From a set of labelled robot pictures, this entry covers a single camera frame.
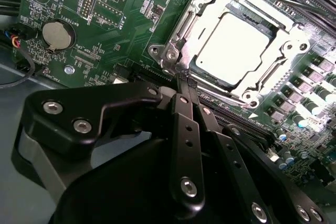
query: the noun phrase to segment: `mounting screw hole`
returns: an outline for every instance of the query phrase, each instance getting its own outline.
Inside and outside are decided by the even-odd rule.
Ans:
[[[226,145],[226,148],[228,148],[230,151],[233,151],[233,147],[229,144]]]
[[[237,161],[234,161],[233,164],[238,168],[241,169],[242,165],[238,163]]]
[[[185,144],[188,146],[188,147],[193,147],[193,143],[192,142],[190,142],[189,140],[186,140],[185,141]]]
[[[301,51],[305,51],[307,48],[308,48],[308,45],[305,44],[305,43],[300,45],[300,50]]]

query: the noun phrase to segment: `silver metal plate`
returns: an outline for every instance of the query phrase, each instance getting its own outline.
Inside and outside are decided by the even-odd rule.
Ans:
[[[227,5],[234,3],[271,24],[275,28],[273,37],[232,15]],[[294,57],[310,50],[299,25],[264,0],[190,0],[166,45],[156,54],[151,53],[152,47],[149,53],[165,73],[190,70],[203,87],[215,89],[217,97],[253,107],[259,104],[260,95],[278,85]],[[203,75],[192,67],[193,61]]]

